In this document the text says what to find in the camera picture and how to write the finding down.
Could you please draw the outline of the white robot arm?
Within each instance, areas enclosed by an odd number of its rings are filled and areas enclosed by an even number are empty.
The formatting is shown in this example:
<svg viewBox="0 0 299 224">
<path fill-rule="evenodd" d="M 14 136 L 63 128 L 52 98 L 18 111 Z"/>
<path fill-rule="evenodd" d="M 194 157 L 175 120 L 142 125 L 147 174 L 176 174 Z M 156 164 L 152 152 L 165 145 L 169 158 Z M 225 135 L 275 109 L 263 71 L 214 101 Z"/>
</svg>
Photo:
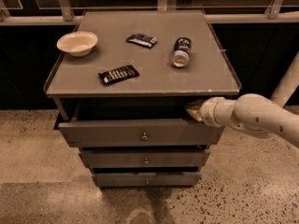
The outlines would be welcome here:
<svg viewBox="0 0 299 224">
<path fill-rule="evenodd" d="M 236 100 L 212 97 L 188 103 L 186 111 L 196 121 L 212 127 L 229 127 L 267 138 L 274 133 L 299 147 L 299 116 L 283 108 L 299 86 L 299 52 L 270 99 L 249 93 Z"/>
</svg>

